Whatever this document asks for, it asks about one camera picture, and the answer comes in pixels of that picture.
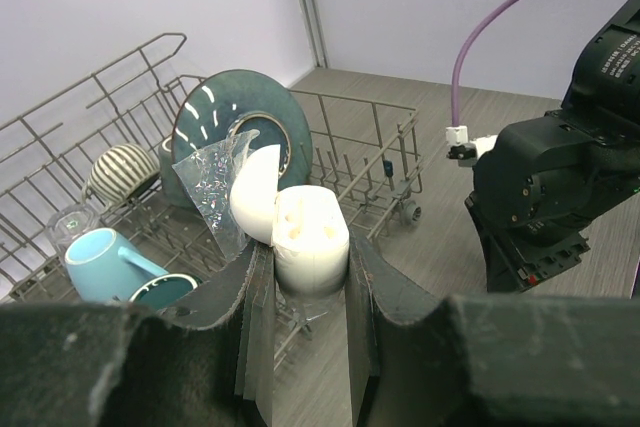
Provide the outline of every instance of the wall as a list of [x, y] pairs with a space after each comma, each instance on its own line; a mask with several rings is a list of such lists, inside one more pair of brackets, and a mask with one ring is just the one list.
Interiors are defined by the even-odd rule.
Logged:
[[0, 0], [0, 122], [165, 31], [189, 36], [182, 68], [312, 68], [298, 0]]
[[[334, 68], [450, 83], [471, 30], [504, 0], [317, 0]], [[472, 48], [462, 84], [561, 98], [577, 56], [626, 0], [523, 0]]]

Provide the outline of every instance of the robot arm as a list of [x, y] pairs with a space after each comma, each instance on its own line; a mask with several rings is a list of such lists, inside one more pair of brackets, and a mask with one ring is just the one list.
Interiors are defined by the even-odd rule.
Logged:
[[488, 291], [524, 291], [580, 263], [580, 231], [640, 190], [640, 0], [629, 0], [579, 57], [559, 110], [467, 141], [466, 206], [482, 242]]

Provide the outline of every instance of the clear drinking glass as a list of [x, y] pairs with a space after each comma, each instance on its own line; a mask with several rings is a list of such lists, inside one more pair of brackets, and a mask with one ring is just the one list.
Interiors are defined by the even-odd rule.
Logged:
[[73, 241], [99, 226], [100, 216], [91, 206], [74, 204], [49, 219], [45, 235], [64, 265], [64, 255]]

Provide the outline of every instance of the dish rack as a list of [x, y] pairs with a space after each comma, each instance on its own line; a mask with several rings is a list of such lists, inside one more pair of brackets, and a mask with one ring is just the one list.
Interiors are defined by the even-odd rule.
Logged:
[[[135, 142], [156, 153], [182, 102], [204, 79], [176, 73], [176, 56], [186, 40], [182, 33], [158, 35], [0, 126], [0, 171], [9, 173], [0, 178], [1, 302], [78, 299], [45, 237], [46, 224], [54, 213], [79, 201], [93, 162], [108, 147]], [[422, 189], [417, 111], [360, 98], [291, 92], [312, 129], [312, 181], [336, 192], [349, 225], [376, 242], [387, 235], [392, 219], [416, 222], [420, 208], [410, 197]], [[332, 116], [343, 115], [336, 113], [345, 109], [361, 109], [356, 115], [370, 116], [361, 138], [338, 131], [340, 119]], [[393, 174], [398, 165], [400, 175]], [[89, 203], [99, 212], [105, 209], [95, 197]], [[224, 266], [200, 215], [169, 205], [159, 182], [139, 198], [104, 212], [101, 222], [170, 272], [204, 280]], [[278, 319], [286, 328], [276, 332], [276, 366], [298, 332], [311, 334], [281, 296], [278, 307]]]

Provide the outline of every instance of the table surface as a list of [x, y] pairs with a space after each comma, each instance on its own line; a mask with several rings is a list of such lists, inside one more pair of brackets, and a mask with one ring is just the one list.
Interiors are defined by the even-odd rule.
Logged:
[[[422, 218], [414, 228], [392, 226], [380, 241], [381, 252], [389, 263], [438, 297], [484, 292], [482, 250], [464, 207], [472, 172], [445, 157], [450, 87], [317, 69], [294, 88], [418, 109], [418, 149], [425, 164], [424, 190], [415, 200], [422, 207]], [[299, 100], [313, 129], [320, 122], [319, 110], [308, 98]], [[558, 100], [478, 89], [462, 89], [461, 102], [462, 123], [469, 126], [472, 137], [497, 134], [510, 123], [559, 106]], [[327, 109], [332, 127], [342, 129], [341, 134], [360, 135], [372, 128], [355, 112], [353, 103], [331, 101]], [[394, 128], [397, 120], [381, 119], [381, 123]], [[583, 256], [583, 262], [524, 295], [629, 297], [640, 251], [639, 202], [631, 199], [596, 220], [587, 231], [592, 250]], [[344, 306], [337, 305], [312, 328], [313, 340], [299, 336], [276, 373], [274, 426], [351, 426]]]

